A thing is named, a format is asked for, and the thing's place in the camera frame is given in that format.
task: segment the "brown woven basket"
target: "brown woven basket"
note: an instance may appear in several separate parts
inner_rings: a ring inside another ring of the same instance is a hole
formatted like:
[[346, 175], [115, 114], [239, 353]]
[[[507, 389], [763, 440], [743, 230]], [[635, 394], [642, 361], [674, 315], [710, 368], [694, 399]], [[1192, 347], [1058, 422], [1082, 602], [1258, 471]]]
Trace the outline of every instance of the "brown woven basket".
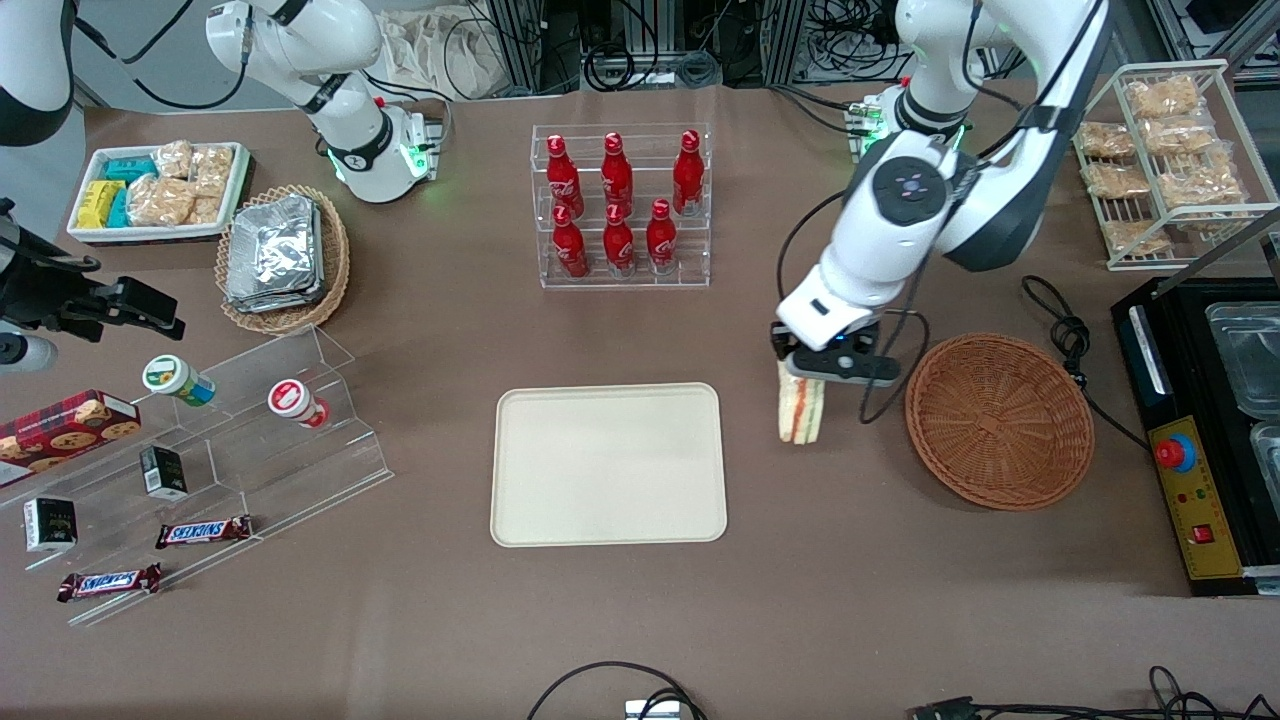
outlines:
[[906, 388], [906, 428], [940, 480], [996, 510], [1062, 500], [1093, 460], [1080, 388], [1039, 348], [1000, 334], [931, 350]]
[[[255, 195], [244, 205], [275, 202], [293, 192], [315, 200], [316, 205], [320, 206], [320, 242], [324, 245], [324, 277], [329, 290], [315, 305], [300, 305], [256, 314], [239, 313], [224, 300], [223, 314], [247, 331], [287, 334], [307, 324], [319, 325], [333, 315], [342, 302], [342, 296], [347, 293], [347, 279], [351, 277], [351, 247], [347, 242], [347, 228], [343, 227], [338, 210], [324, 193], [311, 187], [287, 184]], [[230, 237], [232, 228], [227, 225], [223, 228], [223, 237], [218, 241], [218, 264], [214, 266], [214, 281], [223, 293], [227, 292], [227, 252]]]

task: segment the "red lid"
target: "red lid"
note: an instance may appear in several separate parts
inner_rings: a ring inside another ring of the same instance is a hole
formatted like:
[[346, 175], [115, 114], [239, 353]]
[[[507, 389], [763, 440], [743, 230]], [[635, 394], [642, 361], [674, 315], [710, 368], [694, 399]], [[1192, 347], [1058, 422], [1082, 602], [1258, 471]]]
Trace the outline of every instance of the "red lid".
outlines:
[[268, 395], [268, 402], [271, 405], [273, 411], [291, 415], [302, 405], [305, 395], [306, 389], [298, 380], [280, 380], [275, 383], [275, 387]]

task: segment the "brown table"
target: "brown table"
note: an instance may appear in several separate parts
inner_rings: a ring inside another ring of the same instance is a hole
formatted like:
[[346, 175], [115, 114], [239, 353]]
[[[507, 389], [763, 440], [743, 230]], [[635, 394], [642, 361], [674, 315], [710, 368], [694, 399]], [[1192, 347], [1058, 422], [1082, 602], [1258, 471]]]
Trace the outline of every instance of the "brown table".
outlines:
[[[671, 673], [721, 719], [897, 717], [966, 693], [1133, 706], [1156, 662], [1236, 708], [1280, 693], [1280, 603], [1185, 597], [1151, 461], [1101, 423], [1080, 488], [1030, 514], [951, 495], [916, 459], [901, 410], [858, 425], [852, 388], [828, 391], [818, 445], [777, 441], [765, 337], [776, 250], [847, 182], [838, 135], [763, 91], [575, 94], [456, 113], [440, 179], [385, 206], [343, 191], [311, 154], [301, 113], [90, 113], [90, 147], [237, 140], [259, 160], [255, 190], [306, 183], [334, 200], [353, 275], [325, 329], [357, 356], [356, 406], [397, 477], [88, 630], [64, 626], [52, 588], [24, 577], [24, 553], [0, 555], [0, 715], [509, 719], [562, 671], [602, 659]], [[540, 290], [530, 126], [713, 114], [710, 288]], [[986, 100], [974, 118], [975, 146], [1009, 120]], [[1137, 427], [1107, 309], [1143, 278], [1103, 269], [1075, 172], [1068, 160], [1023, 260], [982, 275], [936, 261], [918, 307], [936, 340], [996, 331], [1048, 348], [1048, 319], [1018, 278], [1052, 279], [1093, 328], [1094, 396]], [[833, 217], [799, 238], [792, 282]], [[100, 345], [65, 340], [54, 372], [5, 382], [6, 414], [86, 386], [140, 395], [137, 369], [152, 355], [211, 365], [264, 340], [219, 313], [211, 246], [95, 254], [180, 299], [187, 340], [132, 328]], [[676, 380], [721, 396], [723, 538], [543, 550], [490, 539], [503, 392]], [[17, 538], [0, 529], [5, 547]], [[654, 687], [602, 671], [543, 712], [617, 717], [622, 700]]]

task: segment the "empty wicker basket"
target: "empty wicker basket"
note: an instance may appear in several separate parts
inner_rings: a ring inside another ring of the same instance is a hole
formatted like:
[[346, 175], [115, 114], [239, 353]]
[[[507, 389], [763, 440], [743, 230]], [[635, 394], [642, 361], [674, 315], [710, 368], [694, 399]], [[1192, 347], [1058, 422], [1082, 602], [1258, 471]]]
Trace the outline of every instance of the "empty wicker basket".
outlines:
[[1000, 334], [931, 350], [908, 386], [906, 427], [940, 480], [996, 510], [1062, 500], [1093, 460], [1093, 418], [1079, 387], [1039, 348]]

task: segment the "red bottle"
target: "red bottle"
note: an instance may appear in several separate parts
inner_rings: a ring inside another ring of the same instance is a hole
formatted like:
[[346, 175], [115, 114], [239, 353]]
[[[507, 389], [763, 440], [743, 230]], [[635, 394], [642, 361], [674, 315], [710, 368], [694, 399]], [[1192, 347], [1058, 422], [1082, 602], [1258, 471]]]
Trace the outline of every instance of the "red bottle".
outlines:
[[686, 129], [680, 137], [680, 158], [676, 158], [676, 190], [671, 195], [676, 214], [694, 217], [703, 211], [703, 155], [698, 151], [698, 131]]
[[586, 261], [586, 246], [582, 245], [582, 231], [573, 224], [570, 209], [557, 205], [552, 210], [556, 220], [556, 229], [552, 232], [552, 242], [556, 243], [556, 256], [571, 278], [585, 278], [591, 272]]
[[618, 205], [609, 205], [604, 209], [604, 255], [609, 259], [609, 274], [616, 278], [630, 278], [636, 272], [635, 258], [631, 252], [631, 228], [627, 227], [627, 217]]
[[676, 223], [671, 219], [671, 202], [660, 197], [653, 201], [653, 217], [645, 228], [645, 243], [649, 247], [653, 274], [669, 275], [676, 269]]
[[631, 217], [631, 163], [622, 154], [622, 136], [611, 132], [604, 136], [604, 163], [600, 164], [600, 177], [604, 179], [604, 202], [617, 205], [623, 218]]
[[582, 217], [586, 204], [582, 201], [582, 186], [577, 179], [577, 167], [564, 150], [564, 138], [553, 135], [547, 138], [547, 151], [550, 160], [547, 161], [547, 182], [552, 186], [552, 197], [556, 205], [568, 208], [573, 214], [572, 219]]

